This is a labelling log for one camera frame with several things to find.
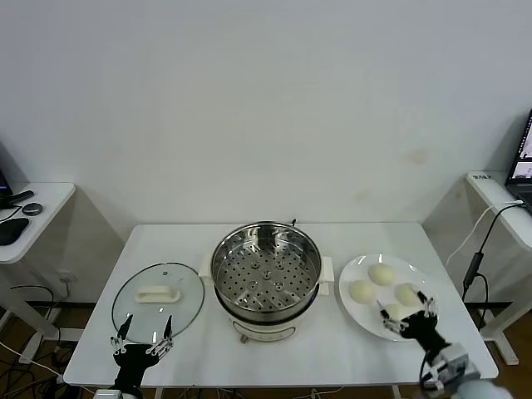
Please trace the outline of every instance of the white table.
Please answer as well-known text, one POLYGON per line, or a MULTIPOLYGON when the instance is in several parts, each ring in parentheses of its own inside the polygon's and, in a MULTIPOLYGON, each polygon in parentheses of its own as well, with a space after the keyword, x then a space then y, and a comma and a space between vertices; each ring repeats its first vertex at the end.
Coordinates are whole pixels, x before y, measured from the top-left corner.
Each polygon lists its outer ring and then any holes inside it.
MULTIPOLYGON (((31 202, 42 204, 43 211, 36 216, 26 216, 21 211, 14 218, 27 217, 30 224, 24 229, 21 236, 13 244, 0 247, 0 265, 20 262, 30 268, 43 282, 54 292, 57 299, 67 295, 64 284, 59 280, 57 272, 45 265, 32 265, 24 260, 24 255, 37 241, 44 229, 52 222, 56 214, 72 196, 76 187, 71 183, 28 183, 12 185, 13 193, 17 194, 26 190, 32 190, 35 195, 17 205, 24 206, 31 202)), ((13 209, 5 209, 0 212, 0 219, 9 216, 13 209)), ((52 325, 59 314, 59 309, 53 309, 48 320, 41 316, 35 309, 29 306, 17 292, 10 289, 4 279, 0 280, 0 306, 7 311, 0 319, 0 329, 5 325, 12 313, 34 327, 37 332, 27 344, 23 354, 32 358, 38 349, 41 336, 43 340, 57 339, 57 329, 52 325)), ((67 328, 62 329, 62 338, 65 341, 76 341, 81 335, 81 330, 67 328)))
MULTIPOLYGON (((487 206, 494 205, 493 211, 496 213, 507 206, 500 203, 515 200, 515 197, 504 186, 505 177, 504 172, 475 171, 467 175, 467 181, 487 206)), ((532 217, 527 210, 508 209, 500 214, 499 219, 523 249, 532 251, 532 217)), ((532 287, 524 287, 517 299, 496 318, 489 310, 485 313, 486 325, 480 333, 486 341, 495 343, 508 365, 519 364, 519 359, 503 331, 532 308, 531 292, 532 287)))
MULTIPOLYGON (((198 270, 206 254, 236 225, 159 224, 134 228, 86 325, 66 372, 73 385, 108 387, 118 372, 109 337, 113 300, 128 278, 152 264, 181 262, 198 270)), ((460 342, 483 378, 498 370, 475 324, 417 223, 299 224, 331 256, 336 278, 359 254, 383 252, 412 262, 436 281, 441 334, 460 342)), ((146 371, 145 387, 325 387, 417 382, 423 352, 415 342, 391 342, 360 328, 337 300, 318 297, 305 323, 276 343, 240 343, 206 290, 194 322, 175 338, 161 363, 146 371)))

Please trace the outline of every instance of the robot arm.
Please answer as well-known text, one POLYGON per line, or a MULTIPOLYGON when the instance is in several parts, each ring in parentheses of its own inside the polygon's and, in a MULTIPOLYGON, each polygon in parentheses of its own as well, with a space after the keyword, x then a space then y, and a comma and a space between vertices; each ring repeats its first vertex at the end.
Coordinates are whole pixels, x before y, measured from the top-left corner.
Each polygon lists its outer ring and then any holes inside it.
POLYGON ((136 399, 142 399, 140 385, 145 371, 159 362, 168 353, 172 342, 172 317, 168 317, 162 339, 153 345, 143 343, 128 343, 124 345, 133 315, 118 329, 116 337, 111 337, 114 349, 113 358, 120 367, 115 379, 115 385, 109 389, 96 391, 98 399, 121 399, 125 394, 136 399))
POLYGON ((505 390, 481 381, 480 373, 459 343, 448 343, 436 330, 438 319, 433 298, 421 291, 417 297, 423 310, 394 320, 379 303, 384 327, 406 339, 415 339, 425 351, 420 370, 420 389, 425 397, 435 399, 452 395, 453 399, 511 399, 505 390), (423 374, 425 364, 428 372, 423 374))

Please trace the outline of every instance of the white plate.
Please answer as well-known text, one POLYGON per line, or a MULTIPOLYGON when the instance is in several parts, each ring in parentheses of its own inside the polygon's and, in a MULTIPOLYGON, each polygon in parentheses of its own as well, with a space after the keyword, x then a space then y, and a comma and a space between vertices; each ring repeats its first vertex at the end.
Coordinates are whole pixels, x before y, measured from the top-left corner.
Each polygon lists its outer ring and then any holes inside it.
MULTIPOLYGON (((436 302, 436 314, 438 314, 438 301, 436 296, 436 290, 434 285, 429 281, 429 278, 417 268, 409 264, 408 262, 396 258, 395 256, 385 254, 369 254, 359 256, 351 262, 349 262, 342 270, 340 274, 340 281, 338 287, 340 289, 340 299, 343 306, 351 317, 360 324, 363 328, 370 333, 389 339, 391 341, 411 341, 400 337, 384 328, 382 325, 382 316, 380 309, 377 305, 377 300, 386 306, 390 303, 399 303, 394 294, 394 290, 397 285, 402 283, 412 283, 417 286, 428 298, 432 297, 436 302), (394 284, 388 287, 382 287, 373 283, 369 278, 367 270, 373 264, 388 264, 392 266, 396 279, 394 284), (349 286, 353 281, 367 280, 375 288, 375 302, 369 304, 360 304, 355 302, 349 293, 349 286)), ((406 307, 408 314, 413 314, 422 309, 420 306, 406 307)))

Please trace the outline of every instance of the steamed bun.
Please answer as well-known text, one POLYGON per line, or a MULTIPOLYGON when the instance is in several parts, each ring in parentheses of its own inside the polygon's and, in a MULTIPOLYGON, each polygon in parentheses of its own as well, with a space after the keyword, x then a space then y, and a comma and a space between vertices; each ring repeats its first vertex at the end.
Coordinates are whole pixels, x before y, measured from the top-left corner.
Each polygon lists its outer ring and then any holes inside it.
POLYGON ((390 318, 393 318, 395 320, 402 320, 403 318, 409 315, 406 308, 400 305, 399 303, 390 303, 384 308, 388 312, 390 318))
POLYGON ((392 266, 388 264, 373 264, 370 266, 368 274, 376 285, 392 285, 396 278, 392 266))
POLYGON ((349 286, 349 294, 353 301, 366 304, 375 298, 375 288, 367 280, 357 280, 349 286))
POLYGON ((418 306, 421 301, 410 283, 399 284, 395 289, 397 301, 405 306, 418 306))

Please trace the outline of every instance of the white cable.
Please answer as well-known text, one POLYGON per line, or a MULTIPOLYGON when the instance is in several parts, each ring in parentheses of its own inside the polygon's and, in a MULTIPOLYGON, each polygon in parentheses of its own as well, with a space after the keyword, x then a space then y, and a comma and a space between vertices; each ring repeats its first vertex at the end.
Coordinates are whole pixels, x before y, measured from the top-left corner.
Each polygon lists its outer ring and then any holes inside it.
POLYGON ((484 218, 485 214, 487 214, 488 212, 490 212, 490 210, 492 210, 494 207, 498 206, 498 205, 506 205, 506 204, 523 204, 523 201, 521 201, 520 199, 516 200, 516 201, 508 201, 508 202, 501 202, 499 204, 494 204, 492 206, 488 206, 484 212, 482 212, 482 214, 480 215, 480 217, 478 218, 478 220, 475 222, 475 225, 473 226, 473 229, 471 229, 470 233, 467 235, 467 237, 464 238, 464 240, 462 241, 462 243, 460 244, 460 246, 455 250, 455 252, 453 252, 452 254, 449 255, 449 257, 447 258, 446 260, 446 269, 447 269, 447 266, 449 266, 449 262, 451 261, 451 259, 453 258, 453 256, 455 256, 456 254, 458 254, 458 252, 464 247, 464 245, 466 245, 466 242, 467 240, 470 239, 471 235, 473 235, 473 233, 475 232, 477 226, 480 224, 480 221, 482 220, 482 218, 484 218))
POLYGON ((244 395, 242 395, 240 392, 234 392, 234 391, 231 391, 230 389, 224 389, 224 388, 218 388, 218 389, 220 389, 222 392, 229 392, 232 395, 236 395, 236 396, 241 397, 242 399, 244 399, 244 395))
POLYGON ((20 392, 20 391, 24 391, 26 388, 29 388, 29 387, 32 387, 34 385, 37 385, 37 384, 40 384, 41 382, 44 382, 46 380, 50 380, 51 378, 55 378, 54 376, 48 376, 48 377, 44 377, 44 378, 41 378, 40 380, 36 380, 34 382, 31 382, 27 385, 25 385, 24 387, 20 387, 20 388, 17 388, 17 389, 13 389, 11 392, 8 392, 8 393, 4 393, 3 395, 0 396, 0 398, 2 397, 8 397, 10 395, 12 395, 13 393, 17 393, 17 392, 20 392))
MULTIPOLYGON (((6 345, 5 343, 3 342, 0 342, 0 345, 2 345, 3 347, 5 347, 8 351, 10 352, 13 352, 15 353, 16 355, 20 356, 20 357, 24 357, 26 360, 28 360, 30 363, 33 363, 39 367, 42 367, 42 368, 46 368, 49 372, 53 372, 56 376, 59 376, 61 378, 63 378, 63 376, 61 374, 59 374, 58 372, 56 372, 55 370, 52 370, 50 367, 48 366, 44 366, 42 365, 41 363, 37 363, 37 362, 34 362, 32 359, 28 358, 28 357, 25 357, 24 355, 22 355, 21 353, 18 353, 17 351, 11 349, 8 345, 6 345)), ((95 393, 93 391, 91 391, 90 389, 88 388, 85 388, 85 387, 81 387, 83 388, 85 391, 87 392, 90 392, 92 395, 94 395, 95 393)))
MULTIPOLYGON (((335 392, 339 392, 343 389, 344 387, 339 387, 338 389, 335 389, 334 391, 327 391, 327 392, 317 392, 318 394, 318 397, 320 397, 320 395, 327 395, 328 393, 335 393, 335 392)), ((305 397, 310 397, 311 395, 313 395, 313 393, 309 393, 308 395, 304 395, 302 397, 293 397, 292 399, 304 399, 305 397)))

